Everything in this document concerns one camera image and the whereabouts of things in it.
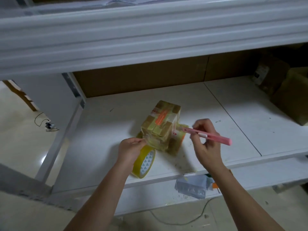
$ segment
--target white shelf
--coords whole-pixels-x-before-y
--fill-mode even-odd
[[[232,169],[232,173],[246,190],[251,190],[307,179],[307,169],[308,159],[299,157],[240,167]],[[171,180],[124,189],[115,215],[197,201],[193,197],[178,193],[174,189],[175,182],[176,180]],[[219,195],[221,194],[217,189],[207,191],[206,198]]]
[[[308,41],[308,0],[186,0],[0,19],[0,80]]]
[[[250,76],[205,85],[262,156],[308,154],[308,126],[300,126],[280,111]]]
[[[147,115],[159,100],[181,106],[180,123],[192,125],[210,118],[217,131],[232,139],[221,146],[225,164],[235,166],[260,158],[260,154],[206,88],[203,82],[87,99],[71,139],[53,193],[93,191],[115,163],[121,140],[136,136]],[[186,135],[176,157],[158,152],[143,179],[129,176],[125,187],[176,179],[184,173],[206,173]]]

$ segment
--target hand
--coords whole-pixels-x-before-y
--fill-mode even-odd
[[[122,140],[119,145],[117,163],[122,166],[127,166],[131,173],[134,167],[134,162],[138,158],[141,148],[145,145],[146,142],[144,139],[129,138]]]
[[[216,132],[210,119],[197,120],[192,127],[195,130],[220,135]],[[202,144],[200,137],[197,134],[191,134],[190,138],[192,140],[197,159],[210,174],[212,174],[215,170],[220,170],[222,167],[225,167],[220,155],[220,143],[207,139],[205,144]]]

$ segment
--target pink utility knife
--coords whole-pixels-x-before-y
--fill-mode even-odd
[[[208,139],[208,140],[213,140],[215,142],[218,143],[222,143],[228,146],[231,146],[232,144],[232,140],[226,137],[222,137],[222,136],[218,136],[218,135],[214,135],[211,133],[207,133],[204,131],[199,131],[199,130],[195,130],[195,129],[191,129],[191,128],[186,128],[186,127],[181,127],[180,128],[182,131],[189,133],[189,134],[197,134],[202,138]]]

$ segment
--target left arm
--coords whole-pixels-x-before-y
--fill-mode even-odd
[[[145,145],[145,141],[138,138],[125,139],[120,143],[117,162],[64,231],[107,230],[125,181],[133,170],[141,148]]]

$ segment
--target right arm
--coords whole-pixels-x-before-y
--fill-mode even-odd
[[[194,129],[219,135],[209,119],[197,120]],[[191,135],[196,156],[212,175],[225,199],[239,231],[284,231],[284,229],[248,194],[222,162],[220,143]]]

